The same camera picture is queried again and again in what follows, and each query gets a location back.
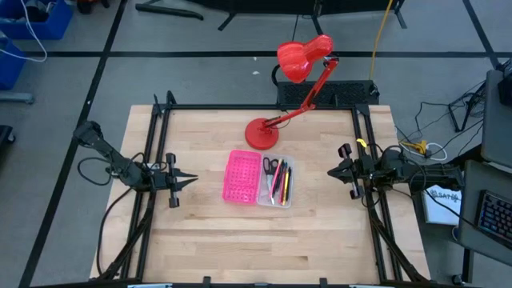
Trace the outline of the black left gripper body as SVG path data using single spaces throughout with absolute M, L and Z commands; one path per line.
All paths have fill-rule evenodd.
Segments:
M 179 199 L 176 195 L 178 169 L 174 167 L 176 157 L 173 153 L 166 154 L 166 170 L 158 168 L 152 170 L 153 187 L 156 190 L 168 189 L 170 191 L 169 208 L 179 207 Z

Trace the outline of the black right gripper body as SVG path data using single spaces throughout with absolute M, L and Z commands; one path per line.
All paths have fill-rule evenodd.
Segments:
M 349 143 L 343 144 L 338 149 L 338 154 L 342 158 L 340 166 L 345 166 L 346 170 L 343 174 L 350 176 L 349 181 L 342 181 L 345 184 L 350 183 L 352 190 L 350 191 L 350 198 L 352 200 L 362 198 L 365 195 L 364 188 L 358 184 L 359 180 L 369 179 L 373 172 L 375 172 L 375 164 L 373 158 L 366 153 L 366 148 L 370 146 L 369 143 L 359 142 L 358 147 L 363 149 L 362 155 L 357 159 L 352 159 L 350 154 L 352 149 Z

